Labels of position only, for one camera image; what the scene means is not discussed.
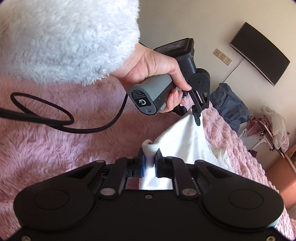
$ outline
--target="pink fluffy blanket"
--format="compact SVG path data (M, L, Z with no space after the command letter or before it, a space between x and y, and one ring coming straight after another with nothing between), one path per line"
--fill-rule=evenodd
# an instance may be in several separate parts
M125 95L118 80L111 78L85 87L41 86L0 79L0 107L17 110L9 98L12 92L32 94L64 107L74 115L74 128L94 128L108 123L117 114ZM39 102L21 97L19 100L39 115L67 119L63 113ZM118 122L96 134L69 134L44 125L0 119L0 237L6 239L20 227L12 206L23 188L96 159L112 163L123 156L134 156L144 140L154 140L178 119L174 113L143 115L130 100ZM216 147L227 149L239 175L274 188L261 165L212 105L203 111L203 124L206 139ZM129 184L132 188L137 185L137 180ZM294 239L295 221L286 210L276 228Z

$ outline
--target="outlet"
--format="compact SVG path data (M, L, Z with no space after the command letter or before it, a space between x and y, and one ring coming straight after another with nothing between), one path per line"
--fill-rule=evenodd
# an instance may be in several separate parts
M222 61L224 61L224 59L226 59L227 56L225 54L221 53L218 58L221 59Z
M232 60L228 57L226 57L224 60L223 60L224 63L226 63L228 66L232 63Z
M222 52L219 49L215 49L213 54L216 55L217 57L219 57L219 55L222 54Z

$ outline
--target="black flat screen tv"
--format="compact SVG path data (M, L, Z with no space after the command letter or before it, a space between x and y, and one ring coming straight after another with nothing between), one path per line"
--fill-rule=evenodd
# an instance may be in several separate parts
M230 45L273 86L290 63L290 60L268 38L247 22L235 35Z

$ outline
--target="wrist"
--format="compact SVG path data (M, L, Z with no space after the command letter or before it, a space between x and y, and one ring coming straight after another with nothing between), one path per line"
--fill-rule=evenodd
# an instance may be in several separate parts
M135 51L131 56L123 63L123 65L117 70L110 73L110 75L120 79L123 79L128 73L138 64L147 48L140 43L135 45Z

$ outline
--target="fuzzy white sweater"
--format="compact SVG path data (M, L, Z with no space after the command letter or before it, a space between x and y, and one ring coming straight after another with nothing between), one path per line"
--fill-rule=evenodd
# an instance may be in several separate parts
M0 76L91 84L134 51L138 10L138 0L4 0Z

